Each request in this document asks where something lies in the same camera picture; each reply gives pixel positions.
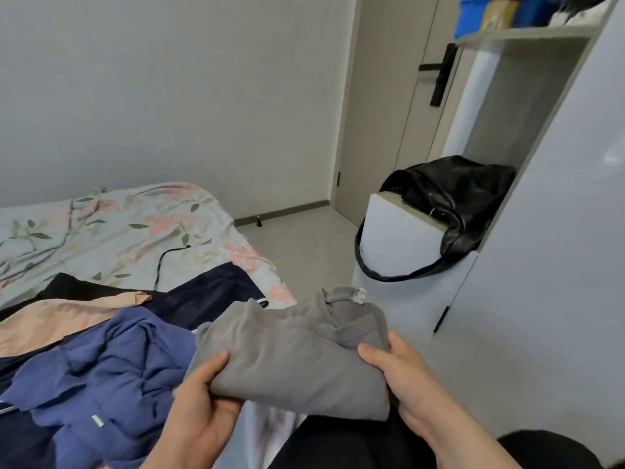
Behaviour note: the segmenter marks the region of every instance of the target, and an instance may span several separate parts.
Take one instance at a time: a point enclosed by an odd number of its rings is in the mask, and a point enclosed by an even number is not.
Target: black door handle
[[[436,78],[436,86],[432,93],[432,99],[430,100],[430,105],[433,107],[441,106],[442,97],[445,94],[447,82],[449,82],[449,76],[451,75],[451,68],[454,67],[457,51],[458,46],[450,42],[445,49],[445,55],[442,57],[442,62],[440,64],[421,64],[419,66],[419,72],[423,72],[424,70],[439,71],[438,77]]]

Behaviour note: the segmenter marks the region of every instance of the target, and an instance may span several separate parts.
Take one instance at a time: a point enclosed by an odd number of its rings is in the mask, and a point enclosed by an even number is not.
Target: gray tile floor
[[[250,244],[277,267],[295,299],[321,288],[351,284],[357,228],[330,207],[239,227]]]

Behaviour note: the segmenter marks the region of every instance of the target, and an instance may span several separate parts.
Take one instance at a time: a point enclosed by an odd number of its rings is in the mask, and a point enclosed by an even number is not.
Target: baseboard
[[[318,207],[328,206],[330,201],[317,201],[315,203],[302,204],[301,206],[287,207],[286,209],[280,209],[279,211],[265,212],[257,216],[243,217],[241,219],[234,220],[235,227],[241,227],[242,225],[254,224],[258,218],[261,220],[275,219],[276,217],[288,216],[291,214],[297,214],[298,212],[309,211],[311,209],[317,209]]]

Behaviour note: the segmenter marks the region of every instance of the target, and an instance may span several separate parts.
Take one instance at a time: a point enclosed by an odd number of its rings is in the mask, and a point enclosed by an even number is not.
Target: folded gray t-shirt
[[[365,363],[364,342],[388,350],[384,313],[351,300],[354,288],[335,288],[285,309],[254,300],[232,303],[214,323],[198,328],[198,350],[187,375],[230,350],[211,391],[307,415],[386,420],[384,375]]]

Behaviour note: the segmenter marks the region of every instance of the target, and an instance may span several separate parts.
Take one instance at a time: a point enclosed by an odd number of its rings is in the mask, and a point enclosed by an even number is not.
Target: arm
[[[140,469],[210,469],[234,431],[241,402],[211,395],[208,387],[228,362],[228,352],[200,365],[174,390],[160,439]]]
[[[384,372],[406,425],[423,437],[444,469],[521,469],[506,450],[456,401],[426,363],[394,332],[391,352],[360,344],[362,359]]]

